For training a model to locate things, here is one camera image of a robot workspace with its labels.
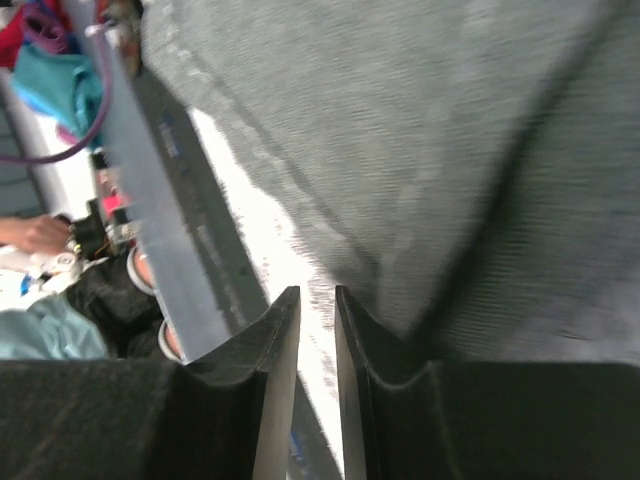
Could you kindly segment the operator bare hand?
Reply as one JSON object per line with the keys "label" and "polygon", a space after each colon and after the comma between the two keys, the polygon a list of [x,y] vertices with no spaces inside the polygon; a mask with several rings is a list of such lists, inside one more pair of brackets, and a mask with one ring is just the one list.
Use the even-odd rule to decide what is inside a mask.
{"label": "operator bare hand", "polygon": [[69,225],[59,218],[48,215],[1,218],[1,245],[11,245],[26,253],[57,255],[66,250],[69,237]]}

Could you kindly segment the aluminium frame rail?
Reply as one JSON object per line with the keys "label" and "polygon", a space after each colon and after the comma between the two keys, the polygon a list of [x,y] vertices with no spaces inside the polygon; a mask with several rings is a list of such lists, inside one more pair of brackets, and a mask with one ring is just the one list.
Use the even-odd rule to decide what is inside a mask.
{"label": "aluminium frame rail", "polygon": [[140,248],[146,253],[157,297],[171,324],[185,363],[193,363],[227,341],[231,333],[196,237],[187,181],[167,152],[160,129],[160,100],[151,78],[131,78],[116,47],[87,36],[96,22],[92,1],[68,1],[65,8],[97,66],[105,69],[104,97],[110,105],[101,127],[106,157],[127,208]]}

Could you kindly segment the grey cloth napkin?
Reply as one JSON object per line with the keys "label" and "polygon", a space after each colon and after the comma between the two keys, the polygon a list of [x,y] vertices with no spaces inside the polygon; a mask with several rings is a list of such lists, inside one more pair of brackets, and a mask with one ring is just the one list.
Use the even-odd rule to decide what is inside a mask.
{"label": "grey cloth napkin", "polygon": [[635,1],[156,1],[148,64],[421,351],[639,359]]}

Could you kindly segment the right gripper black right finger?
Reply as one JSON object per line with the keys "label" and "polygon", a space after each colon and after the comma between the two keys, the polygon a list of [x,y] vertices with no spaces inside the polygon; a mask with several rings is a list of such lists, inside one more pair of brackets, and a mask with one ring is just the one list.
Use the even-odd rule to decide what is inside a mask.
{"label": "right gripper black right finger", "polygon": [[425,360],[335,291],[349,479],[635,479],[639,370]]}

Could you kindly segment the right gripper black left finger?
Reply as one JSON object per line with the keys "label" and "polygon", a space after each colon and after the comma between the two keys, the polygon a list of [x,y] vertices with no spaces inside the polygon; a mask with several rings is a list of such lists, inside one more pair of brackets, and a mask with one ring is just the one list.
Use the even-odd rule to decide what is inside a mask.
{"label": "right gripper black left finger", "polygon": [[282,479],[300,291],[201,359],[7,361],[5,479]]}

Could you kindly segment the operator dark trousers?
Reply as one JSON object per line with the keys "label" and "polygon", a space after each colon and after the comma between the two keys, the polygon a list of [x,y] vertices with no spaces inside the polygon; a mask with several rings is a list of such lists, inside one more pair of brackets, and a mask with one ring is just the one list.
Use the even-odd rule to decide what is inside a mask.
{"label": "operator dark trousers", "polygon": [[97,326],[111,356],[159,359],[164,317],[153,289],[135,271],[134,258],[130,251],[89,267],[63,297]]}

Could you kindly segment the floral tablecloth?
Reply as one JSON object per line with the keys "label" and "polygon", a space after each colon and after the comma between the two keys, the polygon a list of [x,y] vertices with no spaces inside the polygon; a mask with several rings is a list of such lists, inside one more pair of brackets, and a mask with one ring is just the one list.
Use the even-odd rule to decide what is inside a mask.
{"label": "floral tablecloth", "polygon": [[333,293],[325,272],[307,252],[289,215],[249,176],[213,117],[188,111],[269,299],[284,287],[301,290],[301,327],[294,445],[308,479],[341,479],[343,446],[333,331]]}

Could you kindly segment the teal and red cloth pile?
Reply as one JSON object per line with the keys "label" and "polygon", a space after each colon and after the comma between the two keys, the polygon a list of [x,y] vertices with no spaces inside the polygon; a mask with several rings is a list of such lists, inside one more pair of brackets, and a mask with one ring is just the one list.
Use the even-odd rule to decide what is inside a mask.
{"label": "teal and red cloth pile", "polygon": [[79,140],[98,118],[101,79],[57,1],[28,1],[1,30],[1,66],[16,95]]}

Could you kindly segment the operator light blue sleeve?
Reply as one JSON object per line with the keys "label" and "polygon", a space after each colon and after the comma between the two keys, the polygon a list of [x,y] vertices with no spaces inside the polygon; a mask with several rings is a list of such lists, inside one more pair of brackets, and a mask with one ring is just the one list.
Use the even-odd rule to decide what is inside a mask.
{"label": "operator light blue sleeve", "polygon": [[99,328],[61,295],[1,312],[2,360],[102,360],[110,356]]}

